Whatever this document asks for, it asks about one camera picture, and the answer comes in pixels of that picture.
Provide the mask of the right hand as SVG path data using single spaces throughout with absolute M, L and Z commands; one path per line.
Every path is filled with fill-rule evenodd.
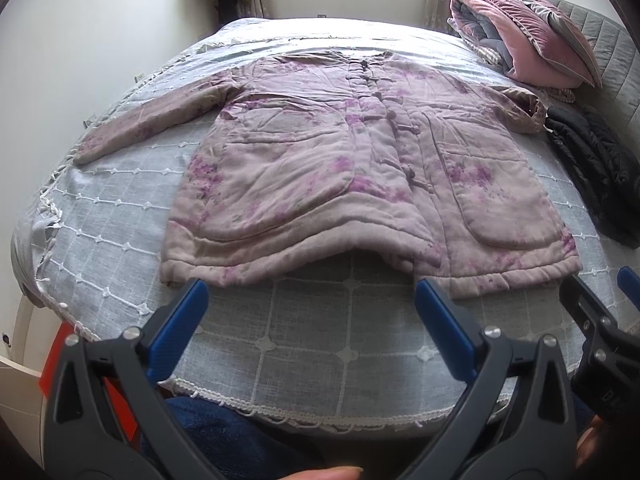
M 576 468 L 580 469 L 603 455 L 611 446 L 616 446 L 618 434 L 600 416 L 594 415 L 580 435 L 576 448 Z

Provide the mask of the left hand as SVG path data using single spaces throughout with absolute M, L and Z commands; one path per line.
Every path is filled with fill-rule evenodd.
M 357 466 L 338 466 L 299 471 L 281 480 L 359 480 L 362 472 L 363 469 Z

